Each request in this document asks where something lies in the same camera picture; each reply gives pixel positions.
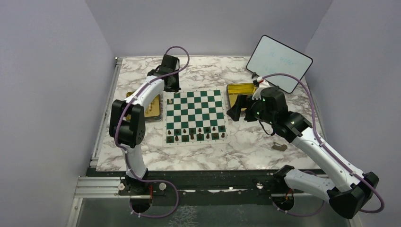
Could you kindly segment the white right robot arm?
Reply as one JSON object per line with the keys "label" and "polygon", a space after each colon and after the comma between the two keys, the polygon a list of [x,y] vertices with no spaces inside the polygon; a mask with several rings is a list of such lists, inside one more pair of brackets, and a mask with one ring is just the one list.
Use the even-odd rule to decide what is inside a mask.
{"label": "white right robot arm", "polygon": [[269,124],[273,133],[306,153],[328,176],[307,175],[285,165],[274,174],[273,187],[278,192],[297,189],[329,203],[340,216],[352,219],[372,198],[379,183],[374,172],[363,172],[349,163],[321,136],[302,114],[288,109],[285,95],[276,87],[261,90],[257,99],[239,95],[227,115],[235,122],[241,112],[247,122]]}

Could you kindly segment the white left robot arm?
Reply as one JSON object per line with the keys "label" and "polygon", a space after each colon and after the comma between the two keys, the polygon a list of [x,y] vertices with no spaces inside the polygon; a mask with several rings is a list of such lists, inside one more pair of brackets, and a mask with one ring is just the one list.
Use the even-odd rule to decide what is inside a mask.
{"label": "white left robot arm", "polygon": [[165,54],[161,64],[148,73],[132,95],[112,103],[109,135],[123,152],[127,176],[133,178],[130,186],[137,194],[145,193],[149,183],[144,178],[147,167],[140,145],[146,134],[145,110],[162,91],[178,91],[179,63],[177,57]]}

